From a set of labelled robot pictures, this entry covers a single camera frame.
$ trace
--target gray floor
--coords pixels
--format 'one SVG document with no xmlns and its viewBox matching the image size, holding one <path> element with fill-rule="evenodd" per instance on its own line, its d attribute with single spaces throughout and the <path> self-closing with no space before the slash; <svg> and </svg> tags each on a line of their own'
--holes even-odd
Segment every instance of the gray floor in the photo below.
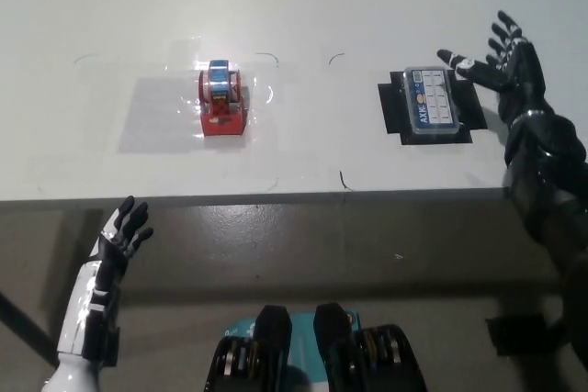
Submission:
<svg viewBox="0 0 588 392">
<path fill-rule="evenodd" d="M 52 335 L 100 212 L 0 213 L 0 290 Z M 484 319 L 542 310 L 555 277 L 506 201 L 152 210 L 156 236 L 124 280 L 119 367 L 105 391 L 202 390 L 224 328 L 265 303 L 338 300 L 366 326 L 396 323 L 432 391 L 585 390 L 569 348 L 497 358 Z M 0 325 L 0 391 L 51 369 Z"/>
</svg>

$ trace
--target clear plastic box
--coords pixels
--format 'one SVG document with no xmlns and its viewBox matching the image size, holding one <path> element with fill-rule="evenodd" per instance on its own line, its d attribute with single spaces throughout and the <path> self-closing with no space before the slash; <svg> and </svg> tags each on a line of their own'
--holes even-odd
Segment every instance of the clear plastic box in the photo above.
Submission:
<svg viewBox="0 0 588 392">
<path fill-rule="evenodd" d="M 447 70 L 438 66 L 404 70 L 406 105 L 417 135 L 453 135 L 459 120 Z"/>
</svg>

